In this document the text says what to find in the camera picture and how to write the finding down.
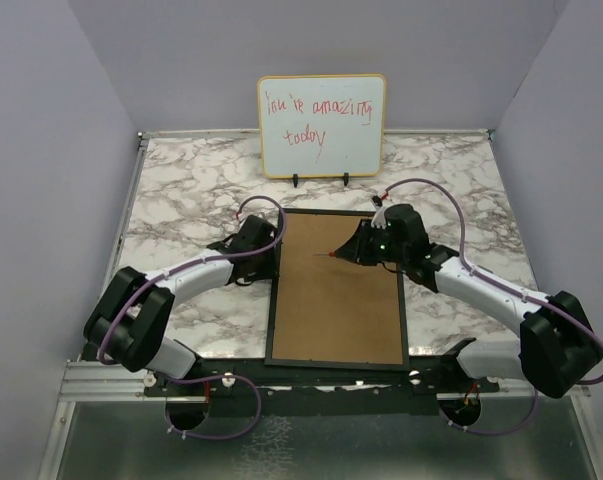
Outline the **black picture frame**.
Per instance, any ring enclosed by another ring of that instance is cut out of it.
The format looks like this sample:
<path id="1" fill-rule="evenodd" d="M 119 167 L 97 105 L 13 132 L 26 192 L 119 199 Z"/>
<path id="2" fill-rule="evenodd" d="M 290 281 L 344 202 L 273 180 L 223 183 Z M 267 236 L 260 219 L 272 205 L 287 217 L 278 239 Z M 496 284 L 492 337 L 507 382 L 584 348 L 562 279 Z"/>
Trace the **black picture frame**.
<path id="1" fill-rule="evenodd" d="M 332 252 L 367 212 L 289 208 L 272 282 L 265 360 L 337 368 L 409 359 L 403 279 L 312 254 Z"/>

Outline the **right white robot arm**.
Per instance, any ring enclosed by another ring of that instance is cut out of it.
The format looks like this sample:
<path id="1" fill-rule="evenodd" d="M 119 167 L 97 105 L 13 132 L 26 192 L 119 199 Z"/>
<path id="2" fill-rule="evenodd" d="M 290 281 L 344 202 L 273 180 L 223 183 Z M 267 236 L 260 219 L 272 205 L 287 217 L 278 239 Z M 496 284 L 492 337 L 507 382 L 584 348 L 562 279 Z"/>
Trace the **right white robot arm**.
<path id="1" fill-rule="evenodd" d="M 528 290 L 468 264 L 458 251 L 430 241 L 421 216 L 408 204 L 383 207 L 360 221 L 332 255 L 361 266 L 394 264 L 412 282 L 465 302 L 515 334 L 513 341 L 472 340 L 460 347 L 440 367 L 450 390 L 492 377 L 524 380 L 560 398 L 603 360 L 576 297 Z"/>

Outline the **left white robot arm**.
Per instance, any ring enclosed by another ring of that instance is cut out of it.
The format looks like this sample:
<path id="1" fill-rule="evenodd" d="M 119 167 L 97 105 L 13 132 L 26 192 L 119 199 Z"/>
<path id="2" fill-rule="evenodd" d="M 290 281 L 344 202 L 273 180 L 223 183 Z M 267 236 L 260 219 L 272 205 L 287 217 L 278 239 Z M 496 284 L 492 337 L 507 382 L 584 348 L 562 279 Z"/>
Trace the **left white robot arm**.
<path id="1" fill-rule="evenodd" d="M 279 228 L 250 215 L 238 232 L 189 260 L 148 273 L 122 268 L 88 318 L 83 336 L 106 360 L 130 372 L 156 372 L 176 392 L 191 394 L 201 385 L 202 371 L 195 364 L 199 356 L 166 337 L 172 310 L 239 280 L 272 279 L 280 240 Z"/>

